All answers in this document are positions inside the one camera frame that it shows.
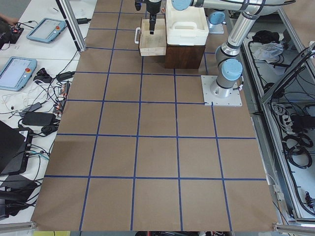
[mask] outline person's arm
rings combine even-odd
[[[5,22],[7,22],[11,26],[16,25],[16,23],[18,23],[18,21],[19,21],[18,18],[8,17],[8,16],[3,15],[1,13],[0,13],[0,18],[3,19]]]

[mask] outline yellow object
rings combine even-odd
[[[70,231],[35,231],[33,236],[70,236]]]

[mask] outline person's hand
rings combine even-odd
[[[7,23],[11,26],[16,25],[19,22],[18,18],[8,17]]]

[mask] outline robotic arm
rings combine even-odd
[[[176,10],[182,11],[189,6],[242,11],[227,41],[216,51],[219,68],[217,80],[211,85],[213,95],[228,97],[235,81],[239,79],[243,67],[234,57],[239,55],[240,47],[255,21],[262,15],[277,11],[282,5],[294,0],[172,0]]]
[[[162,0],[135,0],[134,5],[137,11],[141,10],[141,4],[146,3],[147,12],[150,14],[150,34],[154,34],[154,29],[157,21],[157,14],[161,9]]]

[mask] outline white plastic bag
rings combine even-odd
[[[253,56],[257,60],[265,60],[268,63],[279,61],[279,55],[284,51],[280,43],[267,43],[254,52]]]

